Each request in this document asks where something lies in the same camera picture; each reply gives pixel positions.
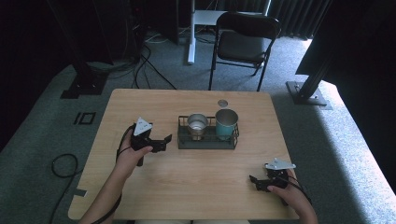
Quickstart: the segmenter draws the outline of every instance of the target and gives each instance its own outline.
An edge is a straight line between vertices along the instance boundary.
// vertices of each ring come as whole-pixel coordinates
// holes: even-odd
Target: wooden table
[[[178,116],[214,116],[224,99],[239,116],[235,149],[178,149]],[[266,178],[262,165],[290,161],[268,93],[241,91],[114,90],[69,209],[80,219],[115,163],[124,131],[139,117],[153,123],[151,139],[173,140],[145,156],[128,179],[115,219],[295,219],[272,193],[257,191],[248,176]]]

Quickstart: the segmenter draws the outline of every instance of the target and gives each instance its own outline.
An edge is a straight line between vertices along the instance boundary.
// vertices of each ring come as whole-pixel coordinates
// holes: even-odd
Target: person's right hand
[[[288,170],[288,175],[294,177],[291,170]],[[289,178],[289,180],[298,186],[296,180],[293,178]],[[318,218],[314,208],[299,189],[295,188],[291,184],[288,184],[285,189],[281,189],[276,186],[269,186],[268,189],[285,200],[285,202],[296,211],[302,223],[318,223]]]

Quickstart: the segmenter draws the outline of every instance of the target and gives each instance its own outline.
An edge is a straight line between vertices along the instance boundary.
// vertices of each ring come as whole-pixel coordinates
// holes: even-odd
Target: hand
[[[124,150],[119,157],[117,158],[116,166],[114,167],[114,171],[116,174],[123,176],[125,179],[131,176],[132,171],[136,167],[140,158],[148,154],[152,147],[143,147],[137,151],[131,148],[131,137],[133,130],[129,130],[129,132],[125,135],[124,140],[121,143],[120,150],[128,148]]]
[[[291,170],[288,170],[288,175],[293,176]],[[290,182],[298,186],[298,183],[293,178],[289,178]],[[268,189],[274,194],[281,197],[290,205],[300,217],[302,223],[318,223],[317,215],[311,203],[306,199],[305,195],[293,185],[288,184],[285,189],[275,186],[269,186]]]

